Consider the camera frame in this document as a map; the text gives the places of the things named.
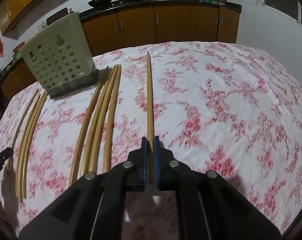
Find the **black wok left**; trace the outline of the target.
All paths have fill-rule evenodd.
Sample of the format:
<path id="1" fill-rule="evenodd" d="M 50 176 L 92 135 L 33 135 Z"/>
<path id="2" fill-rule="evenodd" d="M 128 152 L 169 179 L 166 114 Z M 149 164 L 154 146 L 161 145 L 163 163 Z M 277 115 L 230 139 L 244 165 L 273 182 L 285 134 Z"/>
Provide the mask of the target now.
<path id="1" fill-rule="evenodd" d="M 91 0 L 88 4 L 93 8 L 108 7 L 112 0 Z"/>

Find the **thin wooden chopstick leftmost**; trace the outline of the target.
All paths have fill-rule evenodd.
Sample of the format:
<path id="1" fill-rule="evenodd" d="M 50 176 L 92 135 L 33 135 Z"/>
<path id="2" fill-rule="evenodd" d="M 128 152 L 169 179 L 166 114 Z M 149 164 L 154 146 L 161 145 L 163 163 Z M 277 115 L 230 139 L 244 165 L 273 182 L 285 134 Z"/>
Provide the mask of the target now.
<path id="1" fill-rule="evenodd" d="M 30 107 L 31 107 L 31 105 L 32 105 L 32 103 L 33 103 L 33 101 L 34 101 L 34 98 L 36 97 L 36 95 L 37 95 L 37 93 L 38 93 L 38 91 L 39 91 L 39 89 L 37 89 L 37 90 L 34 92 L 32 98 L 29 100 L 28 104 L 26 105 L 26 107 L 25 107 L 25 109 L 24 109 L 24 112 L 23 112 L 23 114 L 22 114 L 22 117 L 21 117 L 20 120 L 19 120 L 17 129 L 16 129 L 15 134 L 14 134 L 14 137 L 13 137 L 13 141 L 12 141 L 12 144 L 11 144 L 11 148 L 12 148 L 13 150 L 14 150 L 14 148 L 15 148 L 16 139 L 17 139 L 17 137 L 18 137 L 20 128 L 21 128 L 21 126 L 22 126 L 22 124 L 23 124 L 23 121 L 24 121 L 24 119 L 25 119 L 25 117 L 26 117 L 26 115 L 27 115 L 27 113 L 28 113 L 28 111 L 29 111 L 29 109 L 30 109 Z M 9 160 L 8 160 L 8 163 L 7 163 L 7 166 L 6 166 L 6 171 L 7 171 L 7 173 L 10 173 L 10 172 L 11 172 L 11 170 L 12 170 L 12 164 L 13 164 L 13 157 L 9 157 Z"/>

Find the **floral pink white tablecloth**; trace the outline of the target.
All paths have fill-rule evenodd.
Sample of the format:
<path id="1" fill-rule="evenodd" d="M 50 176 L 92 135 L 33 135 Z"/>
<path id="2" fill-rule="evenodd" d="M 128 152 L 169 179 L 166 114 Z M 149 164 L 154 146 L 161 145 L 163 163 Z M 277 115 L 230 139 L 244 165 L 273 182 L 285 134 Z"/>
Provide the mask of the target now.
<path id="1" fill-rule="evenodd" d="M 99 70 L 122 64 L 111 166 L 147 135 L 147 51 L 151 56 L 154 129 L 192 170 L 215 170 L 281 232 L 302 210 L 302 85 L 261 49 L 219 42 L 168 42 L 94 57 Z M 0 203 L 18 236 L 67 188 L 73 155 L 96 85 L 50 99 L 29 154 L 26 199 L 18 204 L 15 171 L 30 109 L 14 148 L 13 175 L 0 173 Z M 12 145 L 35 82 L 10 101 L 0 121 L 0 151 Z M 176 239 L 173 192 L 128 193 L 122 239 Z"/>

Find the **wooden chopstick far left pair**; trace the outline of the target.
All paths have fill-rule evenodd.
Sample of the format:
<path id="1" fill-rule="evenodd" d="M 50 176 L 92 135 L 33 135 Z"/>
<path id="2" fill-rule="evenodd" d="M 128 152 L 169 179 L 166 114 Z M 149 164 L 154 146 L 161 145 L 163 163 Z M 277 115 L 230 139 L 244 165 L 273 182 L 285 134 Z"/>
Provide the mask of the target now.
<path id="1" fill-rule="evenodd" d="M 28 158 L 29 158 L 29 151 L 30 151 L 30 146 L 31 146 L 31 141 L 32 141 L 32 137 L 33 137 L 33 133 L 37 124 L 37 120 L 39 118 L 39 115 L 41 113 L 43 104 L 45 102 L 45 100 L 47 99 L 47 92 L 44 92 L 41 95 L 41 98 L 38 102 L 38 106 L 34 112 L 34 117 L 31 120 L 30 123 L 30 128 L 29 128 L 29 132 L 28 132 L 28 137 L 26 139 L 26 144 L 24 147 L 24 158 L 23 158 L 23 162 L 22 162 L 22 171 L 21 171 L 21 176 L 20 176 L 20 202 L 23 202 L 23 199 L 25 198 L 25 184 L 26 184 L 26 172 L 27 172 L 27 165 L 28 165 Z"/>

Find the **dark box on counter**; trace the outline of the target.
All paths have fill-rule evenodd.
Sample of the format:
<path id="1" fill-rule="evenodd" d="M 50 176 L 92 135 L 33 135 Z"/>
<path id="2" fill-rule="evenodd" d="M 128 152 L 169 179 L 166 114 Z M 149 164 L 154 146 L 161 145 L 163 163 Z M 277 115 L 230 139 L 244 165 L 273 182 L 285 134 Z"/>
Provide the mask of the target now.
<path id="1" fill-rule="evenodd" d="M 60 11 L 54 13 L 49 18 L 47 18 L 47 26 L 53 24 L 54 22 L 58 21 L 59 19 L 63 18 L 64 16 L 68 15 L 69 11 L 67 8 L 63 8 Z"/>

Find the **green perforated utensil holder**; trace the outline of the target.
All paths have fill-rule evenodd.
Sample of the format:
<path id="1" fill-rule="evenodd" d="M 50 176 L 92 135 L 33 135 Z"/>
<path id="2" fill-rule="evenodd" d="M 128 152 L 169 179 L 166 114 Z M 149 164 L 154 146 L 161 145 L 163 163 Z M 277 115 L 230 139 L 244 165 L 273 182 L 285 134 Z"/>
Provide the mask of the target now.
<path id="1" fill-rule="evenodd" d="M 51 98 L 93 85 L 98 80 L 78 12 L 43 29 L 19 53 Z"/>

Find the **brown lower kitchen cabinets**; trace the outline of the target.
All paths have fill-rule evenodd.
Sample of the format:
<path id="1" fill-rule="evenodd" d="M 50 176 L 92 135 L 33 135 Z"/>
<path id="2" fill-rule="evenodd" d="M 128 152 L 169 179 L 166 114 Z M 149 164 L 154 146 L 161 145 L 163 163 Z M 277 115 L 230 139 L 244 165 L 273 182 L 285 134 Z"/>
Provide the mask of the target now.
<path id="1" fill-rule="evenodd" d="M 146 0 L 90 9 L 79 13 L 79 18 L 93 58 L 121 48 L 169 41 L 235 43 L 240 13 L 241 6 L 234 3 Z M 11 99 L 36 81 L 21 58 L 4 74 L 0 88 Z"/>

